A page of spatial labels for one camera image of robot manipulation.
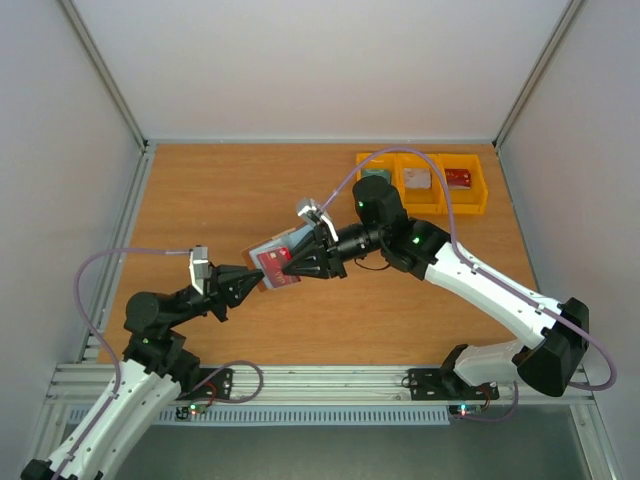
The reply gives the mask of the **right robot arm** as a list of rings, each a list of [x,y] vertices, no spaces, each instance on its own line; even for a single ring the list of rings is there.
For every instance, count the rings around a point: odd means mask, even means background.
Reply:
[[[284,274],[343,278],[347,262],[378,251],[392,268],[458,295],[515,337],[484,347],[456,346],[436,382],[448,398],[510,381],[550,397],[564,394],[588,348],[580,334],[588,328],[584,303],[560,303],[489,267],[455,242],[452,232],[410,217],[398,190],[380,177],[357,181],[352,193],[359,220],[342,229],[317,202],[298,203],[297,214],[311,230],[294,246]]]

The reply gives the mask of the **red VIP card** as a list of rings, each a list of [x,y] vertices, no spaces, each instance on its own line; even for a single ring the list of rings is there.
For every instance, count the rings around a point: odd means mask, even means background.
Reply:
[[[299,283],[298,276],[287,275],[283,272],[284,265],[291,259],[290,251],[285,246],[278,246],[257,254],[260,268],[265,275],[268,289],[278,289]]]

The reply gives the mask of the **brown leather card holder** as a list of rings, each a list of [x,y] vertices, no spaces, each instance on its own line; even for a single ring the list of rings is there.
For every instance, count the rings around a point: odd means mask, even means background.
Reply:
[[[243,251],[242,255],[250,269],[260,269],[260,265],[257,260],[257,254],[266,250],[269,250],[278,246],[285,246],[289,249],[290,254],[291,250],[302,240],[302,238],[311,232],[311,227],[308,225],[299,225],[295,228],[283,231],[267,240],[262,241],[261,243],[251,246]],[[258,284],[258,290],[260,292],[267,292],[268,289],[265,284],[265,275],[263,280]]]

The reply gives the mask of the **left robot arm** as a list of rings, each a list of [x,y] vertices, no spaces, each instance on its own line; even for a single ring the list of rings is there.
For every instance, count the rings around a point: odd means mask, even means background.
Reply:
[[[45,460],[32,459],[23,479],[111,479],[158,415],[207,386],[210,400],[230,402],[232,364],[204,369],[175,327],[239,306],[264,274],[245,266],[197,266],[190,286],[173,294],[139,292],[126,305],[131,337],[114,377],[81,423]]]

